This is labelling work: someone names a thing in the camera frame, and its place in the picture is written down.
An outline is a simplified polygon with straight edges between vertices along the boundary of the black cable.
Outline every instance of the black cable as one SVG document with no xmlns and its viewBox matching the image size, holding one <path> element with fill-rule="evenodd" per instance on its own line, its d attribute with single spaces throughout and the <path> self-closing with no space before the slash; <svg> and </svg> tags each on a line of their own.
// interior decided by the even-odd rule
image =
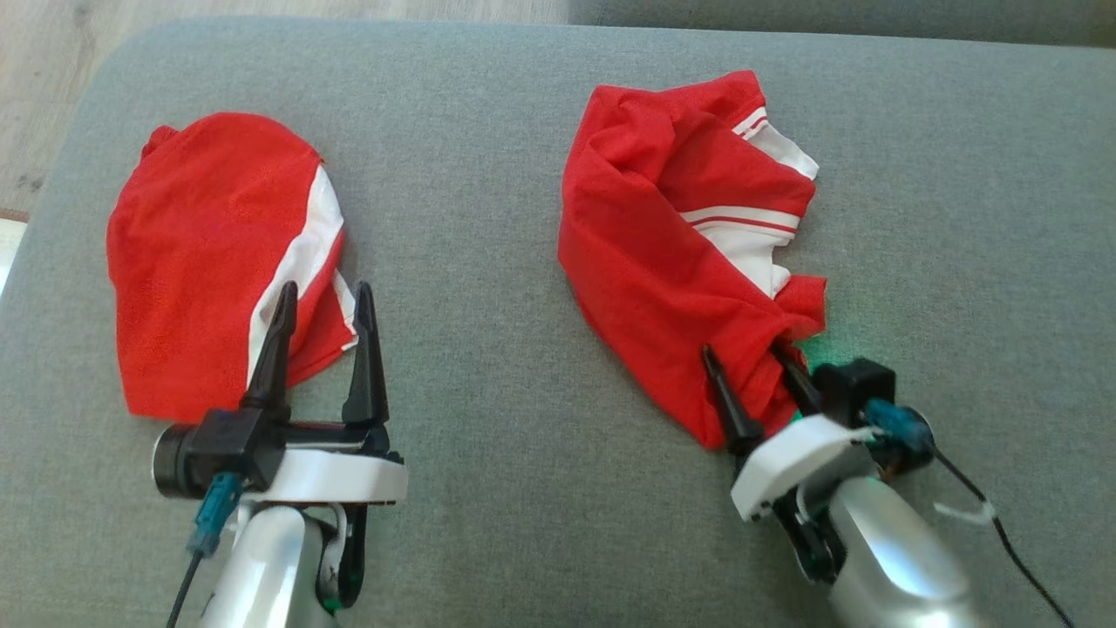
<svg viewBox="0 0 1116 628">
<path fill-rule="evenodd" d="M 166 620 L 166 628 L 174 628 L 174 625 L 179 622 L 182 603 L 186 601 L 186 591 L 190 590 L 190 583 L 194 579 L 194 573 L 198 572 L 198 566 L 201 564 L 202 558 L 200 551 L 194 552 L 193 557 L 190 558 L 190 567 L 186 568 L 186 574 L 182 578 L 182 584 L 179 586 L 179 596 L 174 598 L 174 606 L 171 607 L 171 617 Z"/>
<path fill-rule="evenodd" d="M 931 453 L 934 454 L 934 457 L 937 458 L 937 462 L 942 463 L 942 465 L 946 470 L 949 470 L 954 477 L 961 481 L 961 484 L 964 484 L 965 489 L 968 489 L 973 495 L 975 495 L 977 499 L 980 500 L 982 504 L 989 503 L 988 497 L 984 496 L 984 493 L 982 493 L 980 489 L 977 489 L 977 485 L 973 484 L 972 481 L 965 476 L 965 474 L 961 473 L 961 470 L 959 470 L 956 465 L 950 462 L 950 460 L 945 457 L 945 454 L 942 454 L 942 452 L 937 448 L 937 446 L 935 446 L 933 443 L 930 443 L 929 445 Z M 1016 549 L 1011 547 L 1011 541 L 1008 540 L 1008 533 L 1007 531 L 1003 530 L 1003 524 L 1000 523 L 1000 515 L 995 514 L 994 509 L 992 510 L 992 526 L 995 528 L 995 533 L 997 535 L 1000 537 L 1000 543 L 1003 544 L 1003 550 L 1008 552 L 1008 557 L 1011 559 L 1011 562 L 1016 563 L 1016 567 L 1019 568 L 1019 571 L 1023 574 L 1024 578 L 1027 578 L 1027 581 L 1030 582 L 1032 587 L 1035 587 L 1035 590 L 1038 591 L 1039 595 L 1042 596 L 1042 599 L 1046 600 L 1048 605 L 1050 605 L 1050 608 L 1054 609 L 1056 613 L 1058 613 L 1058 618 L 1061 619 L 1062 625 L 1072 628 L 1074 621 L 1069 618 L 1068 615 L 1066 615 L 1066 611 L 1062 610 L 1061 606 L 1057 601 L 1055 601 L 1054 596 L 1051 596 L 1050 592 L 1046 590 L 1046 587 L 1043 587 L 1042 583 L 1040 583 L 1038 579 L 1035 578 L 1035 574 L 1031 573 L 1031 570 L 1023 564 L 1022 559 L 1020 559 L 1019 554 L 1016 553 Z"/>
</svg>

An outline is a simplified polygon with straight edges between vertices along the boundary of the red stripe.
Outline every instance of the red stripe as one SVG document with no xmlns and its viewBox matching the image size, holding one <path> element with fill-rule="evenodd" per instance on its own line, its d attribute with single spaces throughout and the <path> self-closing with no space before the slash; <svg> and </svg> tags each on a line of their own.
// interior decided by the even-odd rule
<svg viewBox="0 0 1116 628">
<path fill-rule="evenodd" d="M 739 222 L 741 224 L 754 224 L 757 226 L 767 226 L 768 229 L 778 229 L 780 231 L 787 231 L 788 233 L 795 233 L 796 229 L 793 226 L 787 226 L 786 224 L 776 224 L 775 222 L 764 222 L 762 220 L 749 220 L 748 218 L 733 218 L 730 215 L 711 215 L 709 218 L 702 218 L 701 220 L 694 220 L 690 223 L 691 226 L 696 226 L 703 222 L 711 222 L 713 220 L 721 220 L 723 222 Z"/>
<path fill-rule="evenodd" d="M 757 119 L 754 124 L 752 124 L 747 129 L 744 129 L 744 133 L 748 133 L 749 131 L 754 131 L 756 127 L 759 126 L 760 124 L 762 124 L 764 120 L 767 120 L 767 116 L 766 115 L 764 116 L 760 116 L 760 118 Z"/>
</svg>

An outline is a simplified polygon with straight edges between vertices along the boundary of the gray fabric surface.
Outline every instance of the gray fabric surface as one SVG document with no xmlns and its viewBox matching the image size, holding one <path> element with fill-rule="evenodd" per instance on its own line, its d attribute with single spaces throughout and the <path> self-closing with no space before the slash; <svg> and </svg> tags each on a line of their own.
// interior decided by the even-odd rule
<svg viewBox="0 0 1116 628">
<path fill-rule="evenodd" d="M 104 229 L 155 126 L 259 112 L 318 147 L 341 269 L 379 307 L 408 501 L 375 513 L 346 626 L 833 626 L 728 461 L 658 413 L 555 260 L 561 170 L 598 83 L 754 68 L 821 164 L 781 261 L 830 278 L 831 348 L 985 489 L 1079 619 L 1116 601 L 1116 52 L 576 27 L 192 21 L 116 52 L 76 116 L 0 300 L 0 624 L 160 625 L 195 505 L 161 499 L 114 350 Z M 298 387 L 331 418 L 348 359 Z M 902 492 L 1003 626 L 1054 626 L 941 468 Z M 202 567 L 196 617 L 219 563 Z"/>
<path fill-rule="evenodd" d="M 1112 0 L 570 0 L 571 23 L 1116 46 Z"/>
</svg>

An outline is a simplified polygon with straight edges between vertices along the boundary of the white fabric trim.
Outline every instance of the white fabric trim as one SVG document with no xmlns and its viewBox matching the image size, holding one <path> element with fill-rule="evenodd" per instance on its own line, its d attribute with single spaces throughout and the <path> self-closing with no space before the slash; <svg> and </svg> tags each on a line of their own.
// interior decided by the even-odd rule
<svg viewBox="0 0 1116 628">
<path fill-rule="evenodd" d="M 818 162 L 810 158 L 810 155 L 804 153 L 798 144 L 785 137 L 769 122 L 760 123 L 744 138 L 777 162 L 793 167 L 802 176 L 812 181 L 818 175 Z"/>
<path fill-rule="evenodd" d="M 790 243 L 790 240 L 795 238 L 793 233 L 781 229 L 771 229 L 769 226 L 760 226 L 759 224 L 741 224 L 740 222 L 732 222 L 730 220 L 710 220 L 694 225 L 694 230 L 702 234 L 712 232 L 713 229 L 730 229 L 733 231 L 748 231 L 750 233 L 771 235 L 777 240 L 771 245 L 779 247 L 787 245 Z"/>
<path fill-rule="evenodd" d="M 772 209 L 761 209 L 758 206 L 733 205 L 715 205 L 694 211 L 683 211 L 681 212 L 681 215 L 686 222 L 696 222 L 709 218 L 739 218 L 741 220 L 757 220 L 769 224 L 778 224 L 780 226 L 787 226 L 788 229 L 798 229 L 798 223 L 801 220 L 798 215 L 787 213 L 786 211 L 775 211 Z M 790 238 L 795 236 L 795 233 L 790 231 L 786 231 L 783 234 Z"/>
<path fill-rule="evenodd" d="M 306 199 L 306 223 L 302 225 L 301 232 L 295 235 L 295 239 L 287 245 L 287 251 L 279 260 L 271 282 L 263 289 L 256 307 L 252 308 L 252 318 L 248 329 L 248 381 L 244 386 L 251 384 L 252 371 L 256 370 L 256 363 L 260 358 L 263 338 L 267 336 L 268 326 L 271 325 L 271 316 L 279 300 L 282 284 L 290 280 L 296 281 L 298 297 L 302 298 L 306 287 L 321 272 L 321 268 L 326 264 L 329 251 L 340 234 L 343 223 L 337 194 L 334 192 L 333 184 L 329 183 L 326 170 L 321 167 L 321 164 L 318 164 L 317 174 L 314 176 L 314 182 L 310 183 L 310 193 Z M 349 293 L 348 298 L 352 301 L 353 294 Z M 346 312 L 347 323 L 352 329 L 354 306 L 350 305 L 346 310 L 345 302 L 343 300 L 339 302 L 341 302 L 341 310 Z"/>
<path fill-rule="evenodd" d="M 356 347 L 356 328 L 353 327 L 353 318 L 356 317 L 356 299 L 353 298 L 353 292 L 348 289 L 348 283 L 345 282 L 345 277 L 338 270 L 334 270 L 334 292 L 337 294 L 337 302 L 341 307 L 341 313 L 345 316 L 345 327 L 348 331 L 353 334 L 353 340 L 349 341 L 345 347 L 341 347 L 341 351 L 348 351 Z"/>
<path fill-rule="evenodd" d="M 775 298 L 790 280 L 790 270 L 771 261 L 771 250 L 789 242 L 791 233 L 720 220 L 702 222 L 694 230 L 768 297 Z"/>
<path fill-rule="evenodd" d="M 751 131 L 752 126 L 756 126 L 756 123 L 761 117 L 767 117 L 767 107 L 759 107 L 758 109 L 753 110 L 748 117 L 742 119 L 740 124 L 733 126 L 732 132 L 735 133 L 737 135 L 744 135 L 745 133 Z"/>
</svg>

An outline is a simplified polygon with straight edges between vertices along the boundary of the wooden floor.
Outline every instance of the wooden floor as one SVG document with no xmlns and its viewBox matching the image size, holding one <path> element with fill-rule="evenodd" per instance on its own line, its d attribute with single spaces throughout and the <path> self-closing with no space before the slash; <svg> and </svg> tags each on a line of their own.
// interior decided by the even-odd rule
<svg viewBox="0 0 1116 628">
<path fill-rule="evenodd" d="M 198 16 L 564 23 L 566 0 L 0 0 L 0 211 L 30 212 L 105 57 Z"/>
</svg>

